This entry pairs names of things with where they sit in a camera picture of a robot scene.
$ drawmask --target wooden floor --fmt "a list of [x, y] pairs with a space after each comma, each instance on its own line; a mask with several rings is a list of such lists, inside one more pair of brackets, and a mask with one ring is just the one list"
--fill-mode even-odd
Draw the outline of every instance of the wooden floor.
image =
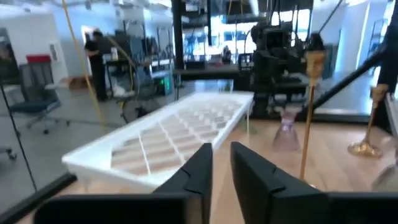
[[[251, 121], [251, 126], [257, 130], [257, 134], [248, 137], [244, 128], [237, 127], [215, 153], [212, 223], [243, 223], [229, 164], [231, 141], [239, 141], [288, 173], [294, 176], [299, 175], [302, 152], [279, 152], [272, 148], [272, 140], [279, 128], [279, 123]], [[296, 130], [302, 143], [304, 124], [296, 124]], [[364, 126], [313, 124], [308, 150], [307, 181], [327, 191], [370, 191], [373, 180], [385, 167], [394, 163], [394, 143], [390, 135], [378, 128], [373, 128], [371, 142], [383, 150], [384, 156], [379, 160], [374, 160], [348, 154], [347, 146], [352, 142], [362, 140], [364, 133]], [[89, 194], [120, 193], [134, 193], [134, 190], [101, 182], [93, 183], [89, 190]], [[79, 183], [74, 183], [60, 192], [60, 195], [65, 194], [85, 194], [85, 192]], [[19, 223], [32, 223], [31, 219], [32, 215], [29, 215]]]

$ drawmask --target gold candle holder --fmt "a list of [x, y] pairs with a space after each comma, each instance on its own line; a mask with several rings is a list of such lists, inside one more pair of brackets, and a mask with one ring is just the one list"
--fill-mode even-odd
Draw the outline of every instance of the gold candle holder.
[[374, 112], [379, 106], [380, 101], [384, 98], [384, 95], [387, 93], [387, 89], [388, 85], [386, 84], [378, 84], [376, 87], [371, 88], [373, 104], [368, 128], [366, 129], [365, 138], [361, 142], [353, 143], [348, 146], [348, 152], [352, 155], [369, 158], [380, 158], [382, 156], [380, 149], [370, 144], [369, 137], [374, 120]]
[[306, 54], [307, 58], [307, 75], [310, 77], [310, 96], [308, 102], [307, 119], [305, 121], [305, 133], [304, 133], [304, 145], [303, 154], [300, 166], [300, 179], [304, 180], [305, 165], [307, 163], [308, 154], [308, 139], [310, 138], [310, 127], [313, 112], [313, 95], [318, 79], [321, 77], [323, 72], [323, 64], [325, 61], [325, 52], [322, 50], [309, 51]]

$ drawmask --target blue office chair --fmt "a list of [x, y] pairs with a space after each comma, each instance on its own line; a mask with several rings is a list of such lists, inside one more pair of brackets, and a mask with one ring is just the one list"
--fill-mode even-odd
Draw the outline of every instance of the blue office chair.
[[19, 74], [24, 101], [11, 105], [10, 112], [33, 116], [34, 119], [29, 121], [26, 127], [30, 129], [33, 124], [41, 121], [44, 126], [43, 133], [48, 134], [47, 115], [61, 107], [55, 85], [52, 84], [51, 66], [49, 63], [47, 65], [42, 63], [20, 65]]

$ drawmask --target yellow cable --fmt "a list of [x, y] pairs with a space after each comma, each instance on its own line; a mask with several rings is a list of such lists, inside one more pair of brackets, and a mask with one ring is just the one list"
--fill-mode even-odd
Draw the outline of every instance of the yellow cable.
[[101, 126], [103, 128], [104, 133], [106, 133], [105, 120], [103, 119], [103, 115], [102, 115], [101, 110], [100, 110], [100, 104], [96, 100], [93, 88], [91, 87], [90, 79], [88, 78], [88, 74], [87, 74], [87, 71], [86, 71], [85, 61], [83, 59], [83, 56], [81, 55], [81, 52], [79, 50], [79, 45], [78, 45], [78, 42], [77, 42], [76, 37], [75, 37], [75, 33], [73, 32], [73, 29], [72, 29], [72, 23], [70, 22], [69, 13], [68, 13], [68, 9], [67, 9], [67, 3], [65, 2], [65, 0], [62, 0], [62, 7], [63, 7], [63, 10], [65, 12], [65, 16], [67, 18], [69, 31], [70, 31], [70, 34], [72, 35], [73, 43], [75, 44], [75, 48], [76, 48], [79, 60], [81, 62], [81, 66], [83, 67], [83, 72], [84, 72], [84, 76], [85, 76], [85, 79], [86, 79], [87, 87], [88, 87], [88, 90], [90, 91], [91, 99], [93, 100], [93, 103], [94, 103], [94, 106], [95, 106], [95, 110], [96, 110], [96, 114], [98, 116], [98, 120], [101, 123]]

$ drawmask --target pink glass vase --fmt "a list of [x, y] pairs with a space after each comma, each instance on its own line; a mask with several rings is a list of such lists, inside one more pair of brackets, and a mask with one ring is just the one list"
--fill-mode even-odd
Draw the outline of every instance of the pink glass vase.
[[278, 151], [296, 151], [300, 149], [299, 139], [294, 128], [296, 114], [297, 112], [291, 111], [281, 112], [282, 124], [274, 138], [274, 149]]

